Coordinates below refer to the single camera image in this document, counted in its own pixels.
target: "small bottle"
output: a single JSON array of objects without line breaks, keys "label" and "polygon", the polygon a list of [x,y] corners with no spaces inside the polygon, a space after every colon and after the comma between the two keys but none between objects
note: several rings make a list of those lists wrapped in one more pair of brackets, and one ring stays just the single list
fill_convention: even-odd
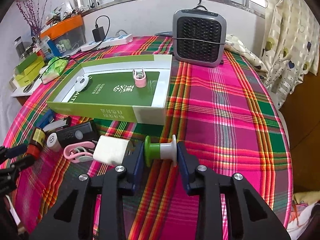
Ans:
[{"label": "small bottle", "polygon": [[38,44],[35,44],[35,46],[33,48],[33,52],[35,52],[38,57],[42,57],[43,60],[45,60],[45,55]]},{"label": "small bottle", "polygon": [[40,152],[43,149],[44,141],[45,141],[44,131],[38,127],[35,127],[31,134],[31,138],[30,138],[26,153],[33,155],[33,157],[37,160],[40,156]]}]

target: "green box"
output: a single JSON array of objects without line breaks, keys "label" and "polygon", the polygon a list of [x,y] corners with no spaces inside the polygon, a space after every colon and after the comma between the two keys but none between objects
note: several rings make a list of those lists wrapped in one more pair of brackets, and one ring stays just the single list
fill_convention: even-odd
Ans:
[{"label": "green box", "polygon": [[[57,113],[106,120],[164,125],[171,55],[136,55],[79,64],[52,92],[48,106]],[[132,70],[144,69],[147,86],[137,88]],[[76,78],[89,76],[80,93]]]},{"label": "green box", "polygon": [[28,56],[24,61],[22,61],[18,66],[16,66],[14,73],[16,75],[21,74],[31,63],[35,62],[38,58],[38,55],[34,52]]},{"label": "green box", "polygon": [[15,79],[19,86],[25,87],[29,85],[39,75],[40,69],[44,67],[44,61],[42,57],[31,63],[24,71],[19,75],[16,75]]}]

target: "white round object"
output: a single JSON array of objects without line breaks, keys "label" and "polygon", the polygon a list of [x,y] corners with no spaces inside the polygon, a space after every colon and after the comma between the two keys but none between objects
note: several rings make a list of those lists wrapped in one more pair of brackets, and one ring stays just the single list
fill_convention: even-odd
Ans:
[{"label": "white round object", "polygon": [[75,137],[78,139],[78,140],[82,140],[83,138],[83,133],[80,131],[80,130],[77,130],[75,132]]},{"label": "white round object", "polygon": [[82,90],[85,89],[88,83],[89,83],[89,77],[86,77],[86,76],[77,77],[75,90],[77,92],[81,92]]},{"label": "white round object", "polygon": [[54,152],[59,152],[62,149],[56,133],[52,133],[49,135],[47,139],[47,146]]},{"label": "white round object", "polygon": [[172,135],[172,142],[160,143],[160,158],[161,160],[170,159],[173,161],[173,166],[177,166],[177,140],[174,134]]}]

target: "black cable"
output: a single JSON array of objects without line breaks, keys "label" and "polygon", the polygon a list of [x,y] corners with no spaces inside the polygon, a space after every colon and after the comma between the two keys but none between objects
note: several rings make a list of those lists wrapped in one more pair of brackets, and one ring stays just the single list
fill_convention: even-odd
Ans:
[{"label": "black cable", "polygon": [[108,32],[109,32],[109,29],[110,29],[110,18],[109,18],[107,15],[100,15],[100,16],[96,19],[96,28],[99,28],[99,27],[98,27],[98,24],[97,24],[97,20],[98,20],[100,17],[107,17],[108,20],[109,20],[109,26],[108,26],[107,33],[106,33],[106,35],[104,36],[104,39],[103,39],[97,46],[95,46],[93,49],[96,49],[97,47],[99,47],[99,46],[103,43],[103,41],[106,39],[106,37],[107,37],[107,35],[108,35]]},{"label": "black cable", "polygon": [[198,8],[203,8],[203,9],[205,9],[206,11],[208,10],[205,6],[203,6],[203,5],[198,5],[198,6],[196,6],[196,7],[194,7],[193,8],[193,10],[197,10]]},{"label": "black cable", "polygon": [[81,57],[89,54],[90,52],[94,52],[94,51],[98,51],[98,50],[103,50],[103,49],[106,49],[106,48],[108,48],[108,47],[110,47],[110,46],[106,46],[106,47],[99,48],[99,49],[93,48],[93,49],[89,49],[89,50],[87,50],[87,51],[84,51],[84,52],[82,52],[82,53],[79,52],[80,55],[75,56],[75,57],[71,57],[71,55],[67,55],[67,56],[63,56],[63,57],[58,57],[58,59],[54,60],[52,63],[50,63],[50,65],[48,65],[48,67],[46,68],[46,70],[41,74],[41,76],[40,76],[39,78],[42,78],[43,74],[47,71],[47,69],[48,69],[53,63],[55,63],[56,61],[58,61],[58,60],[60,60],[60,59],[69,60],[69,61],[70,61],[70,60],[74,60],[75,62],[77,62],[78,64],[80,64],[80,63],[77,61],[78,58],[81,58]]},{"label": "black cable", "polygon": [[174,38],[174,37],[172,37],[172,38],[175,39],[175,40],[201,41],[201,42],[207,42],[207,43],[218,44],[218,45],[225,45],[226,44],[225,42],[220,43],[220,42],[202,41],[202,40],[188,39],[188,38]]}]

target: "pink clip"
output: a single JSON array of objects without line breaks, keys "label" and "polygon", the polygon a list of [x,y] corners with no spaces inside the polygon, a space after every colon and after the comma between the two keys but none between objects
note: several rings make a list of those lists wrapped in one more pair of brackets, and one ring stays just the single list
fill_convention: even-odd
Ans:
[{"label": "pink clip", "polygon": [[147,85],[147,76],[146,73],[144,72],[144,69],[141,71],[136,71],[135,69],[133,70],[133,79],[134,82],[136,83],[136,87],[138,88],[144,88]]},{"label": "pink clip", "polygon": [[92,149],[95,146],[96,145],[93,142],[81,142],[81,143],[71,144],[64,149],[63,155],[66,159],[68,159],[73,163],[92,161],[93,160],[92,153],[88,153],[88,152],[73,153],[72,150],[74,150],[77,147],[86,147],[86,148]]}]

